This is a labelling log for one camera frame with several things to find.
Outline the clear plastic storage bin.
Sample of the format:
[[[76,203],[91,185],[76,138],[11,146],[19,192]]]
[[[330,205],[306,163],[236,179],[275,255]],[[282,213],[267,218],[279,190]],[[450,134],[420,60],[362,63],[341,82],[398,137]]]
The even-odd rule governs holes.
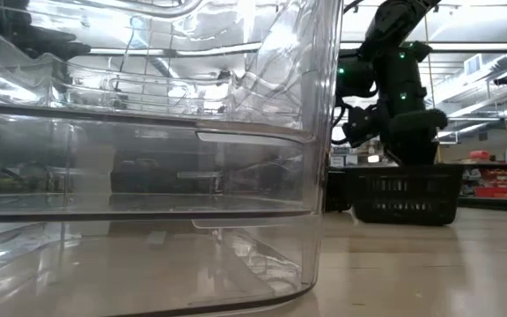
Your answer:
[[[0,219],[0,317],[177,316],[311,290],[320,220]]]
[[[0,36],[0,104],[310,130],[330,113],[342,0],[30,0],[91,51]]]
[[[310,130],[0,104],[0,219],[317,213],[333,104]]]

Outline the red goods shelf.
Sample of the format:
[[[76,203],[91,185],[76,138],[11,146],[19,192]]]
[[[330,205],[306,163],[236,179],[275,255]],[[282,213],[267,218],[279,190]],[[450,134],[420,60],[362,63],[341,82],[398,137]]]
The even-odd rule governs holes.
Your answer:
[[[466,166],[460,195],[473,198],[507,199],[507,165]]]

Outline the white overhead light bar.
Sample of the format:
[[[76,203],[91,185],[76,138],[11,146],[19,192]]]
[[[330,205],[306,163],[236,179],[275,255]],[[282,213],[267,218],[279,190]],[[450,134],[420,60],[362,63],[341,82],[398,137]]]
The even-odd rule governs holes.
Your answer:
[[[431,42],[436,51],[507,51],[507,42]]]

